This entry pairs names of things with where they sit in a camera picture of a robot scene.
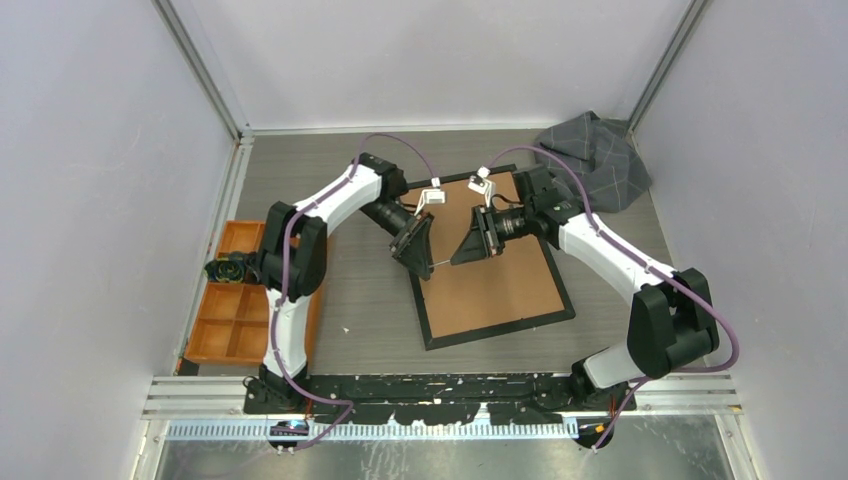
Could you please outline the black picture frame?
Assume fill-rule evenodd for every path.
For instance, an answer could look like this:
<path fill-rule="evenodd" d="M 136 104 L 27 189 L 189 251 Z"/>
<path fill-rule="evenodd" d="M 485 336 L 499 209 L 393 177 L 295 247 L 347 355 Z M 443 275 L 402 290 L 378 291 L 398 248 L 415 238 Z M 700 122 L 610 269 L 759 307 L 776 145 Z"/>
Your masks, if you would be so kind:
<path fill-rule="evenodd" d="M 530 330 L 575 318 L 576 311 L 550 246 L 533 235 L 513 240 L 502 255 L 453 266 L 471 209 L 481 197 L 467 187 L 469 175 L 442 180 L 448 201 L 436 206 L 430 230 L 430 279 L 414 274 L 411 285 L 423 347 L 427 351 Z"/>

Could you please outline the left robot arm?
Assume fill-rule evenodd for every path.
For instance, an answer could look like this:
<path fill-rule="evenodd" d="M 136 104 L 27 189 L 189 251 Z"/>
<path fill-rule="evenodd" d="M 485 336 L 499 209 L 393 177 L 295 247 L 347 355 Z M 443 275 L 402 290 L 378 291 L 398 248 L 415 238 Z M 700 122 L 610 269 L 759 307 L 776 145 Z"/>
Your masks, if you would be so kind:
<path fill-rule="evenodd" d="M 397 263 L 421 280 L 431 278 L 433 217 L 401 204 L 408 191 L 401 168 L 363 153 L 313 195 L 270 207 L 254 262 L 270 315 L 258 379 L 280 412 L 293 414 L 305 405 L 307 389 L 295 378 L 308 364 L 309 309 L 327 273 L 329 237 L 345 220 L 363 213 L 391 236 L 389 250 Z"/>

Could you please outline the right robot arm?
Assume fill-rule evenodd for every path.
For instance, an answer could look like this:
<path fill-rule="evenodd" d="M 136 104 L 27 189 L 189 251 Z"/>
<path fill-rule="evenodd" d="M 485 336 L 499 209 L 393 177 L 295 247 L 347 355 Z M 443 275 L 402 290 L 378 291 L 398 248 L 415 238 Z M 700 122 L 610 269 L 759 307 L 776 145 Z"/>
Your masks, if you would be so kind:
<path fill-rule="evenodd" d="M 471 210 L 469 230 L 450 262 L 461 265 L 503 253 L 507 242 L 528 235 L 589 266 L 630 304 L 624 341 L 575 362 L 569 377 L 574 403 L 596 410 L 611 388 L 633 379 L 659 379 L 715 351 L 716 320 L 706 308 L 710 292 L 694 268 L 677 271 L 655 262 L 609 230 L 587 207 L 568 199 L 542 165 L 512 174 L 518 202 L 498 209 L 490 170 L 468 180 L 484 202 Z"/>

